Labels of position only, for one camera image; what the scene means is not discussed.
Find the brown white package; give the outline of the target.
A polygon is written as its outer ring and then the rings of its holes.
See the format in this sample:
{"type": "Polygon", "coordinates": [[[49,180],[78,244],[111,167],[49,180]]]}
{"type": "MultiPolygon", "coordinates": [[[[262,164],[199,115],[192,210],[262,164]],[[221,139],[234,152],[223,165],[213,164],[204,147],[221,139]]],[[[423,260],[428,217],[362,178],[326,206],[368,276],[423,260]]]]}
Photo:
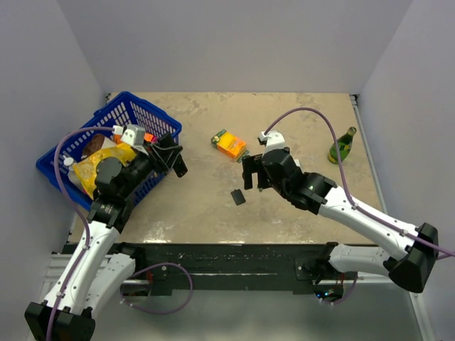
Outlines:
{"type": "Polygon", "coordinates": [[[116,145],[109,137],[103,134],[95,134],[82,150],[81,159],[88,158],[101,149],[115,147],[116,145]]]}

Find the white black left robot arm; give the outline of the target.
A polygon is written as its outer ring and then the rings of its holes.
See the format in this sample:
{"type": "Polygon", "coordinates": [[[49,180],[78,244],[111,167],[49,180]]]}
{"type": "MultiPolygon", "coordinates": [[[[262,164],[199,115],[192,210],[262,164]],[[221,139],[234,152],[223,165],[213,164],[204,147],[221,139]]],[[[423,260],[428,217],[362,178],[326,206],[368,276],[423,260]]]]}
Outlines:
{"type": "Polygon", "coordinates": [[[29,303],[24,317],[35,340],[90,340],[95,319],[128,277],[141,278],[147,270],[144,252],[127,248],[102,262],[119,238],[134,208],[133,196],[153,173],[170,170],[178,177],[187,168],[181,146],[170,133],[147,141],[128,128],[122,143],[134,159],[108,156],[95,166],[93,202],[85,231],[57,283],[41,303],[29,303]]]}

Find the orange yellow battery pack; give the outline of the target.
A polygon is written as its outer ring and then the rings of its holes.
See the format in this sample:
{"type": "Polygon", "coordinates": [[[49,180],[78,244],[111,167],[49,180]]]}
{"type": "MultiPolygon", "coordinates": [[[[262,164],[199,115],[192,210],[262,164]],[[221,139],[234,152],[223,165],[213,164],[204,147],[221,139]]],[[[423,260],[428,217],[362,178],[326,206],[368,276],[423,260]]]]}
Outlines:
{"type": "Polygon", "coordinates": [[[210,143],[213,148],[236,162],[240,162],[249,154],[247,144],[225,129],[222,129],[214,135],[211,138],[210,143]]]}

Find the black battery cover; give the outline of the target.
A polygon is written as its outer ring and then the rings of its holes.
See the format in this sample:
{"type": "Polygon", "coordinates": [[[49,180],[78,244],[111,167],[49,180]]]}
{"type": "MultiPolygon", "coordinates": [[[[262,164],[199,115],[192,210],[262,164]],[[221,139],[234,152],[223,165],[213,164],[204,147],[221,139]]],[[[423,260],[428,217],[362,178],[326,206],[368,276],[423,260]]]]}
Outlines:
{"type": "Polygon", "coordinates": [[[246,203],[245,196],[243,195],[241,189],[235,189],[230,194],[236,205],[241,205],[241,204],[246,203]]]}

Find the white plastic bottle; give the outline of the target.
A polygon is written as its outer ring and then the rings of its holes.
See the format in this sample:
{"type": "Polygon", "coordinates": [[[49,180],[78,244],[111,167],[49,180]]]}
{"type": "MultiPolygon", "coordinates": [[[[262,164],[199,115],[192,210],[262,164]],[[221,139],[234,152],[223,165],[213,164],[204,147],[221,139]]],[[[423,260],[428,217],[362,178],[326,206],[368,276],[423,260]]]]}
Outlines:
{"type": "Polygon", "coordinates": [[[74,166],[77,164],[77,162],[70,156],[63,156],[63,158],[63,165],[68,168],[68,179],[75,187],[77,187],[82,193],[85,194],[85,189],[83,188],[80,179],[75,173],[74,166]]]}

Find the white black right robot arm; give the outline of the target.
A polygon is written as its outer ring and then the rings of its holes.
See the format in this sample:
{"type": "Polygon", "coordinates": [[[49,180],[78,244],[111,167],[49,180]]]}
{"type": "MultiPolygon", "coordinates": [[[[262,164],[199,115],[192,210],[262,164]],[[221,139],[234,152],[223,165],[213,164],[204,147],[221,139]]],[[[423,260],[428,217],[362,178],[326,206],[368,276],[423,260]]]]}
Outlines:
{"type": "Polygon", "coordinates": [[[256,174],[259,189],[273,188],[296,208],[339,222],[374,242],[372,247],[328,243],[310,271],[326,279],[346,272],[378,274],[406,291],[423,292],[439,255],[436,227],[429,223],[417,227],[361,207],[333,180],[303,172],[288,148],[248,156],[242,168],[245,189],[252,188],[256,174]]]}

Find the blue plastic basket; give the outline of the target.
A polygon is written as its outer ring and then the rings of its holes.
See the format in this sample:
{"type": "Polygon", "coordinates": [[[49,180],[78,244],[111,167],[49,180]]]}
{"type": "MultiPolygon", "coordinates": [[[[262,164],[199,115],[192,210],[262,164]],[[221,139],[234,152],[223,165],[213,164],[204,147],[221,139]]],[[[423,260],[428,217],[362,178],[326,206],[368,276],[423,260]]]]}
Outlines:
{"type": "MultiPolygon", "coordinates": [[[[136,124],[146,129],[156,137],[170,133],[174,141],[178,143],[178,135],[181,133],[182,125],[180,122],[170,117],[164,110],[152,104],[151,102],[141,99],[131,92],[120,92],[114,99],[111,99],[104,107],[93,114],[93,118],[82,127],[114,125],[125,126],[127,124],[136,124]]],[[[78,133],[69,138],[60,150],[58,157],[59,171],[62,182],[70,198],[82,208],[89,210],[92,199],[75,186],[68,177],[68,167],[63,165],[63,156],[72,157],[75,161],[80,161],[82,151],[95,134],[104,134],[108,138],[112,137],[108,131],[88,131],[78,133]]],[[[60,190],[56,180],[53,160],[55,148],[49,150],[36,161],[37,169],[49,180],[56,189],[60,190]]],[[[150,175],[145,183],[134,193],[134,205],[138,205],[146,195],[164,178],[165,175],[150,175]]]]}

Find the yellow chips bag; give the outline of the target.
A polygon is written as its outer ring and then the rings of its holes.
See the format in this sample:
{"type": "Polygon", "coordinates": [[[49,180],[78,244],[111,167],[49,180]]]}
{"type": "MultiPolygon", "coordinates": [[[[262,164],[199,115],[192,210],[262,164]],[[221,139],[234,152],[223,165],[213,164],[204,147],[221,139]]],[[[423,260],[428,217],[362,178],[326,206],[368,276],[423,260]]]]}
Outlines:
{"type": "Polygon", "coordinates": [[[75,166],[75,173],[80,179],[86,194],[92,200],[95,191],[95,178],[97,176],[98,163],[106,158],[116,158],[123,166],[131,162],[136,156],[135,151],[128,144],[117,144],[115,147],[101,149],[88,158],[81,159],[75,166]]]}

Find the aluminium frame rail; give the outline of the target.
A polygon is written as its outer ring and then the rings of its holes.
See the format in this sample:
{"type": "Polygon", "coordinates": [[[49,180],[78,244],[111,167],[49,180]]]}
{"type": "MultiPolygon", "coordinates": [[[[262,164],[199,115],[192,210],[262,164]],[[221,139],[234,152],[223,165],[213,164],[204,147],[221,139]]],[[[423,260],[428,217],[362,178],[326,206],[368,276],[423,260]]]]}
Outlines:
{"type": "MultiPolygon", "coordinates": [[[[66,244],[63,247],[63,250],[61,253],[57,254],[52,254],[50,258],[50,263],[48,265],[48,268],[45,272],[45,283],[56,283],[58,282],[58,279],[60,278],[61,274],[65,270],[65,267],[68,265],[69,260],[71,259],[75,249],[76,249],[76,243],[69,243],[66,244]]],[[[99,275],[101,271],[107,266],[109,260],[112,257],[112,254],[115,251],[116,244],[114,244],[109,251],[107,252],[107,255],[104,257],[102,260],[102,263],[100,264],[100,267],[97,270],[96,275],[99,275]]]]}

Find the orange carton box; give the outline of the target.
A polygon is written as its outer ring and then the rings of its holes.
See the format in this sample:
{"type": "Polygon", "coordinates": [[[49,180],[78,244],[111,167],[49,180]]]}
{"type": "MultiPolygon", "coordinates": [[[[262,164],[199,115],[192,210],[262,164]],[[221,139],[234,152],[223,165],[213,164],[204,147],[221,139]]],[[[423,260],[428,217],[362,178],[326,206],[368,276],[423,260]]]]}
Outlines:
{"type": "MultiPolygon", "coordinates": [[[[148,141],[148,142],[155,142],[157,140],[157,138],[153,134],[145,133],[144,140],[148,141]]],[[[114,134],[113,135],[113,141],[116,144],[120,144],[121,143],[121,136],[119,134],[114,134]]]]}

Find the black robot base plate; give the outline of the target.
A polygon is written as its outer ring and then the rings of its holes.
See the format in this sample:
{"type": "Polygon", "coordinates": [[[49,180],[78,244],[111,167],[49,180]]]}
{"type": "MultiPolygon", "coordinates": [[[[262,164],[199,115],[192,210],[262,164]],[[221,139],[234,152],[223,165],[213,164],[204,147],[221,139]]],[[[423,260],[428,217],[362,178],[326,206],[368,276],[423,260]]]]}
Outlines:
{"type": "Polygon", "coordinates": [[[337,279],[351,280],[328,263],[328,244],[115,244],[111,253],[136,261],[153,296],[177,290],[291,291],[312,294],[337,279]]]}

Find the green glass bottle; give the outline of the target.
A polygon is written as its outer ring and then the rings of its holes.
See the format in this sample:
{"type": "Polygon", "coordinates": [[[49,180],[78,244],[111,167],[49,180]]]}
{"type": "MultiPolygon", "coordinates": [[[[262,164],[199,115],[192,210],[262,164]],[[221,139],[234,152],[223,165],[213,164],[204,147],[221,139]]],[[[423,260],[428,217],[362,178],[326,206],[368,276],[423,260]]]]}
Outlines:
{"type": "Polygon", "coordinates": [[[351,126],[347,132],[337,139],[337,144],[333,144],[328,152],[328,160],[334,164],[343,162],[349,155],[353,138],[357,133],[357,129],[351,126]]]}

